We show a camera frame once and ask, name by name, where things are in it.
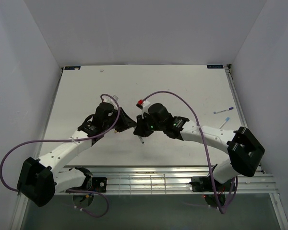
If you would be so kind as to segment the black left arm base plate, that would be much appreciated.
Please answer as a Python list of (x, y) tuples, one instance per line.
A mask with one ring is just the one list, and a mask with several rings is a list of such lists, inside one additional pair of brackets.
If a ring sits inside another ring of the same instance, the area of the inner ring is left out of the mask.
[(86, 188), (88, 191), (105, 193), (107, 191), (107, 181), (106, 177), (92, 177), (88, 180)]

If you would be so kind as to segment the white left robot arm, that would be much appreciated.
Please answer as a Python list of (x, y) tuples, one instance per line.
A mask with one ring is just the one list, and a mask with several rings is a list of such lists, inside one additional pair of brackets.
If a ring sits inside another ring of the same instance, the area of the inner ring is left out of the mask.
[(42, 207), (56, 192), (69, 189), (84, 192), (92, 190), (93, 176), (88, 169), (62, 169), (81, 152), (101, 140), (107, 130), (123, 132), (133, 127), (136, 127), (136, 122), (122, 108), (117, 108), (112, 103), (101, 102), (96, 112), (84, 120), (68, 142), (62, 143), (38, 159), (30, 157), (24, 161), (17, 184), (18, 191), (38, 207)]

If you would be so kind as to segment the thin purple pen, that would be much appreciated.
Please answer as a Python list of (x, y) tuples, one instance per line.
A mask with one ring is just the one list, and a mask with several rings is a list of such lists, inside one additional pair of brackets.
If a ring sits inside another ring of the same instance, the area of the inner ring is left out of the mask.
[(227, 111), (231, 111), (231, 110), (233, 110), (234, 109), (234, 107), (229, 107), (229, 108), (226, 108), (226, 109), (224, 109), (224, 110), (220, 110), (220, 111), (214, 111), (213, 112), (213, 114), (219, 114), (219, 113), (223, 113), (223, 112), (227, 112)]

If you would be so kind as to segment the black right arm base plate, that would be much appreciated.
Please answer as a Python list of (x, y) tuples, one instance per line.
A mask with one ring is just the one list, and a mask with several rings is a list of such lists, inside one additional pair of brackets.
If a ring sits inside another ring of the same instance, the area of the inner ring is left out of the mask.
[[(221, 184), (214, 180), (217, 192), (229, 192), (233, 180), (227, 180)], [(213, 192), (212, 180), (210, 176), (192, 177), (189, 184), (192, 186), (193, 192)]]

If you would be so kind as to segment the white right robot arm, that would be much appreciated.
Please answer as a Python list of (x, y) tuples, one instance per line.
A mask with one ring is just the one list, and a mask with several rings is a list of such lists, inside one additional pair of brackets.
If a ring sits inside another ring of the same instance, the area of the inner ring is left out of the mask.
[(136, 136), (148, 137), (155, 131), (163, 132), (171, 139), (206, 144), (229, 156), (229, 159), (213, 167), (207, 178), (208, 187), (219, 190), (225, 182), (238, 175), (254, 176), (265, 153), (264, 147), (246, 127), (223, 130), (198, 126), (194, 121), (172, 116), (163, 104), (139, 101), (136, 105), (142, 113), (137, 116)]

